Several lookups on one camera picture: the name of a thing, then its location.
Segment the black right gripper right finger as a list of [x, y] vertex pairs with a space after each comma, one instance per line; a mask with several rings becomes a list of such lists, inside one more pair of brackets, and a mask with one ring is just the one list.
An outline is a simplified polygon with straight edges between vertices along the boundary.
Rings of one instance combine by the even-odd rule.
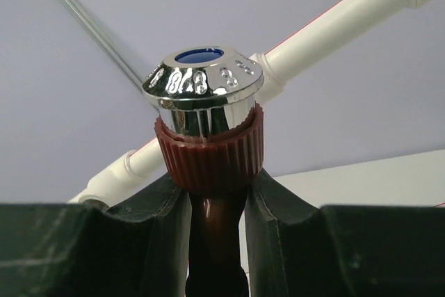
[[245, 228], [253, 296], [443, 296], [444, 210], [316, 208], [261, 172]]

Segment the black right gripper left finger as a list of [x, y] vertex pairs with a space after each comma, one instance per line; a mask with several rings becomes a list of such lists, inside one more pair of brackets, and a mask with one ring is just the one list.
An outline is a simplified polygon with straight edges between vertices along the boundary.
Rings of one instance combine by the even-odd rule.
[[1, 206], [2, 296], [183, 296], [191, 206], [162, 176], [101, 211]]

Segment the brown faucet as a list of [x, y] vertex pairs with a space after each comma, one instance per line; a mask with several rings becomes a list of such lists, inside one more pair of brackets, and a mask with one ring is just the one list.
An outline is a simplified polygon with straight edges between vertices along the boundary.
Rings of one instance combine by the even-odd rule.
[[261, 66], [235, 49], [205, 46], [166, 56], [143, 93], [173, 182], [188, 193], [187, 296], [247, 296], [239, 222], [264, 163]]

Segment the white PVC pipe frame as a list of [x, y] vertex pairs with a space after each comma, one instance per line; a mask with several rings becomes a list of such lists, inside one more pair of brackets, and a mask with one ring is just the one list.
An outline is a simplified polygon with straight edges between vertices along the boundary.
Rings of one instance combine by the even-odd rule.
[[[286, 40], [250, 60], [263, 71], [264, 83], [255, 98], [263, 104], [277, 97], [303, 70], [342, 48], [361, 34], [405, 8], [420, 8], [431, 0], [341, 0]], [[151, 174], [166, 166], [155, 136], [137, 150], [116, 159], [90, 179], [72, 198], [74, 204], [96, 203], [112, 207], [146, 184]]]

